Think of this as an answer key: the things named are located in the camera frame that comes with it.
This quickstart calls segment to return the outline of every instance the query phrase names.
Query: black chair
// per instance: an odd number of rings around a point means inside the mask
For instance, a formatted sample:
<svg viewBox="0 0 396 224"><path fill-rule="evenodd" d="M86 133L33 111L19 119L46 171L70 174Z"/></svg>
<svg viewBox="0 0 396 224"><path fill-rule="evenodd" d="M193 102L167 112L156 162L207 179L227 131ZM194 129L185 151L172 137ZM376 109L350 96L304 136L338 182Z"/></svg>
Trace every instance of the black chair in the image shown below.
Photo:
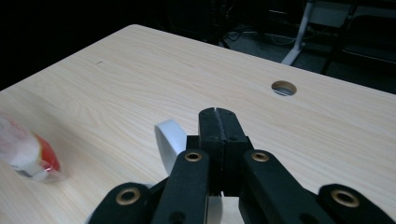
<svg viewBox="0 0 396 224"><path fill-rule="evenodd" d="M322 67L325 75L333 61L373 68L383 72L396 71L396 14L368 15L359 12L361 7L393 8L395 0L357 0L351 5L340 28L332 52Z"/></svg>

